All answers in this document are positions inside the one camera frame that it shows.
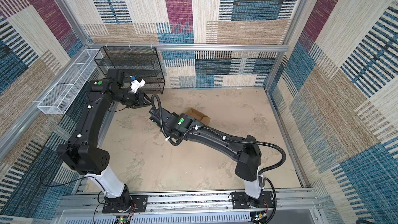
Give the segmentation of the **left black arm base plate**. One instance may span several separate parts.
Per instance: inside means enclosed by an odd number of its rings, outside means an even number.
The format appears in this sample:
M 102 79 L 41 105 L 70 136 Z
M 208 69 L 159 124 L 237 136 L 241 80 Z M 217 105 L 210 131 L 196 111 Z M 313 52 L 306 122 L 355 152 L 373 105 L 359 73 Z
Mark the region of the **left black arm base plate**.
M 133 195 L 119 198 L 105 198 L 103 214 L 143 213 L 146 211 L 148 195 Z

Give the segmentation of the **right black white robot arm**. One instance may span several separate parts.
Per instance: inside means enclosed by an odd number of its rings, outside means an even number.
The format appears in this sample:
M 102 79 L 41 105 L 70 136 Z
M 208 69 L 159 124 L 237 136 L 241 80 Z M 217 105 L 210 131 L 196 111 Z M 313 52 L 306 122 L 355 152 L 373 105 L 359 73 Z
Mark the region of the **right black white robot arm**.
M 244 181 L 247 205 L 259 208 L 263 202 L 263 185 L 260 182 L 262 174 L 276 169 L 286 160 L 285 151 L 272 143 L 257 141 L 248 135 L 246 138 L 232 136 L 211 128 L 194 117 L 186 114 L 177 115 L 163 108 L 152 107 L 149 111 L 150 120 L 160 127 L 165 140 L 173 146 L 183 141 L 192 141 L 215 149 L 236 162 L 235 174 Z M 272 148 L 280 152 L 282 158 L 274 165 L 260 169 L 262 153 L 260 146 Z

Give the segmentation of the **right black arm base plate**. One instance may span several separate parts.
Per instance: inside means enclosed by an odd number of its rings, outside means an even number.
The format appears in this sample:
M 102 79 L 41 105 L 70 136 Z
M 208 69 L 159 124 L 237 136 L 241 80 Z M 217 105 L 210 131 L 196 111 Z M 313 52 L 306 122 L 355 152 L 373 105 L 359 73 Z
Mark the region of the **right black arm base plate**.
M 229 200 L 234 209 L 273 208 L 275 205 L 273 192 L 264 190 L 261 191 L 258 199 L 249 197 L 244 191 L 235 191 L 229 194 Z

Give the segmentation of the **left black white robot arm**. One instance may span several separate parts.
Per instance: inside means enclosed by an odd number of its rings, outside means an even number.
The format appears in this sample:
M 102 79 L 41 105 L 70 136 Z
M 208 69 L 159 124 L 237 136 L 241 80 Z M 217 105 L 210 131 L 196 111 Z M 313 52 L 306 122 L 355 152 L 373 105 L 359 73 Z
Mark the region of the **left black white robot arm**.
M 141 87 L 144 80 L 111 68 L 104 79 L 93 80 L 87 90 L 87 100 L 78 124 L 68 142 L 57 147 L 57 154 L 66 165 L 92 180 L 104 194 L 104 213 L 126 213 L 134 204 L 128 186 L 121 182 L 110 167 L 109 152 L 98 147 L 98 137 L 106 113 L 114 103 L 137 109 L 151 105 Z

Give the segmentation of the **brown cardboard box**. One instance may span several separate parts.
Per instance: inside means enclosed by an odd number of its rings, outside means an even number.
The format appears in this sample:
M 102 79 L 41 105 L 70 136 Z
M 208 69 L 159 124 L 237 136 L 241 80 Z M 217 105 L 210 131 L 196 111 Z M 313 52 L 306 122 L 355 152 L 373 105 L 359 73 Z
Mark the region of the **brown cardboard box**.
M 189 115 L 191 117 L 194 117 L 196 120 L 200 121 L 201 123 L 205 125 L 209 125 L 210 123 L 210 117 L 207 115 L 201 113 L 200 111 L 194 109 L 194 108 L 189 108 L 186 112 L 186 115 Z

